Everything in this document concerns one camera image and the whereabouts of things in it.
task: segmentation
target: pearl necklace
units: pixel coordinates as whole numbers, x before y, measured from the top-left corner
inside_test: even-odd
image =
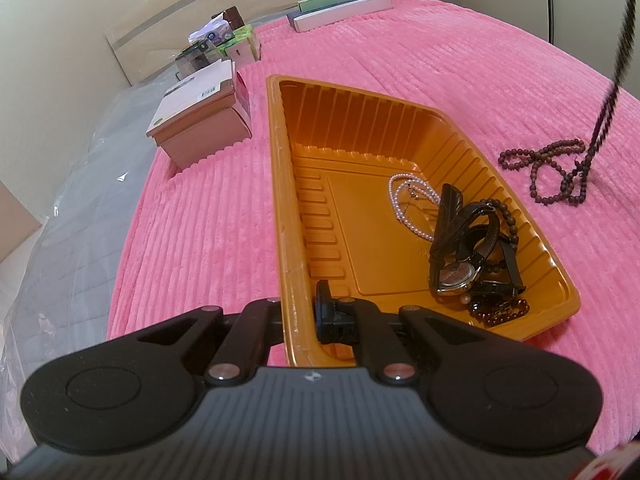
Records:
[[[404,182],[400,184],[400,186],[398,186],[396,190],[394,190],[394,182],[401,179],[405,179]],[[411,173],[398,173],[389,179],[389,200],[391,200],[391,207],[393,207],[398,221],[407,226],[409,230],[415,235],[433,242],[433,236],[418,229],[400,209],[398,196],[403,189],[406,189],[412,198],[418,198],[419,195],[422,195],[423,197],[431,200],[435,205],[440,205],[440,196],[435,192],[433,187],[431,187],[428,182],[425,182],[421,178],[417,178]]]

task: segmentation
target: orange basket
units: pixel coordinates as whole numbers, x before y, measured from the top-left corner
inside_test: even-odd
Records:
[[[389,178],[413,173],[440,192],[448,182],[465,203],[497,198],[516,219],[516,259],[530,312],[495,333],[523,340],[567,319],[580,297],[520,200],[443,113],[408,101],[323,82],[267,81],[271,164],[287,358],[294,366],[353,362],[351,349],[316,337],[318,280],[334,297],[374,302],[383,312],[418,304],[482,328],[457,297],[429,288],[430,243],[398,220]],[[409,202],[407,216],[432,232],[436,206]]]

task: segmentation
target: brown box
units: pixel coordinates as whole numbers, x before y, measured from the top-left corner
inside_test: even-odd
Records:
[[[246,86],[231,60],[169,88],[147,131],[179,168],[251,138]]]

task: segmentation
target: silver screw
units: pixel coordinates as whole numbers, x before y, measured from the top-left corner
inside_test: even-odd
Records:
[[[240,368],[231,363],[218,363],[209,368],[209,375],[220,381],[228,381],[240,375]]]
[[[410,379],[415,375],[415,368],[407,363],[392,363],[382,371],[386,377],[395,381]]]

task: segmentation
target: ribbed pink bedspread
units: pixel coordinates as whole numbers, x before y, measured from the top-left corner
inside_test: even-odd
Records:
[[[471,10],[420,0],[394,5],[304,34],[287,20],[259,29],[264,60],[241,70],[254,137],[182,173],[158,150],[122,253],[109,338],[204,304],[237,312],[278,295],[268,75],[325,80],[439,108],[494,164],[508,148],[588,141],[606,78]],[[580,312],[532,342],[578,361],[600,381],[604,410],[590,443],[597,452],[640,428],[639,134],[640,103],[623,92],[579,208],[535,205],[528,172],[504,175],[580,291]],[[559,185],[558,174],[547,169],[538,189],[553,191],[544,195]],[[282,350],[273,361],[284,362]]]

